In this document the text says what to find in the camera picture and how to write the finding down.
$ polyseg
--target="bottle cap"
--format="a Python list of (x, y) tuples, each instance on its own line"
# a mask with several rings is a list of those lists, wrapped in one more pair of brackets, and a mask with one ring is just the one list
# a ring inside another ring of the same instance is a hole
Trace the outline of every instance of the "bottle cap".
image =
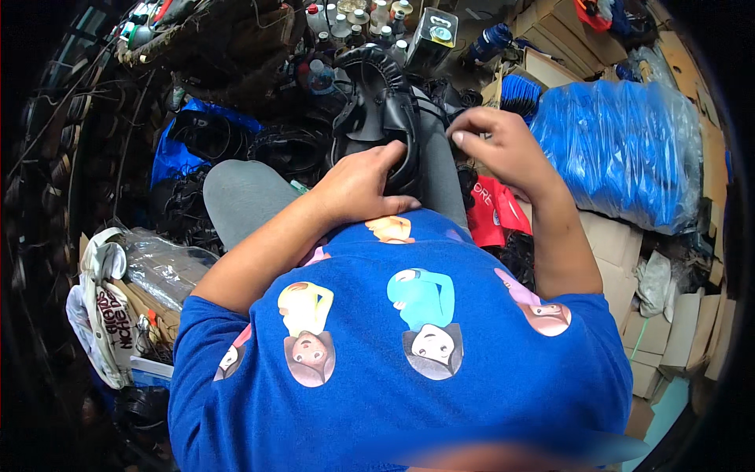
[(310, 70), (315, 74), (320, 73), (325, 70), (325, 64), (323, 64), (320, 59), (315, 59), (310, 62)]

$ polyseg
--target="black leather shoe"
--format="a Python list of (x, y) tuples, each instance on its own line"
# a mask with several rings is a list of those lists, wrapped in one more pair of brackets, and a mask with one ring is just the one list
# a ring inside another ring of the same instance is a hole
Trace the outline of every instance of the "black leather shoe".
[(407, 146), (406, 155), (388, 173), (385, 195), (420, 195), (420, 116), (417, 98), (401, 66), (380, 48), (361, 47), (333, 63), (351, 79), (349, 102), (333, 121), (333, 146), (326, 167), (392, 140)]
[(226, 159), (245, 161), (254, 134), (224, 116), (183, 110), (176, 115), (168, 138), (186, 144), (190, 153), (214, 165)]

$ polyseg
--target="red bag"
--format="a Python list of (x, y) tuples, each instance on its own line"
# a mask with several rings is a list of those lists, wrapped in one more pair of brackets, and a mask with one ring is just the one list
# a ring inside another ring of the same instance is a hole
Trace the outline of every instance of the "red bag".
[(527, 216), (508, 187), (492, 177), (480, 175), (472, 190), (474, 206), (467, 211), (472, 239), (479, 247), (505, 246), (507, 230), (532, 235)]

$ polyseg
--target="blue water bottle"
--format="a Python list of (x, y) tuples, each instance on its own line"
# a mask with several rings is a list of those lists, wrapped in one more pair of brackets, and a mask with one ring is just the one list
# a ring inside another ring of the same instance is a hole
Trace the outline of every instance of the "blue water bottle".
[(491, 26), (482, 31), (479, 38), (461, 55), (461, 63), (469, 68), (481, 66), (507, 48), (512, 40), (511, 31), (504, 23)]

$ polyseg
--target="hand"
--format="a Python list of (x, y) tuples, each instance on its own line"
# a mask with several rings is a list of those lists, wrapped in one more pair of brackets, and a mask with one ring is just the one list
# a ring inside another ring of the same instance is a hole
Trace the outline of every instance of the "hand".
[[(483, 140), (479, 133), (490, 133), (492, 139)], [(532, 201), (565, 188), (524, 120), (515, 113), (478, 106), (459, 115), (446, 134), (461, 151)]]
[(413, 196), (383, 196), (388, 171), (405, 152), (404, 143), (393, 141), (345, 156), (305, 196), (337, 224), (416, 210), (421, 204)]

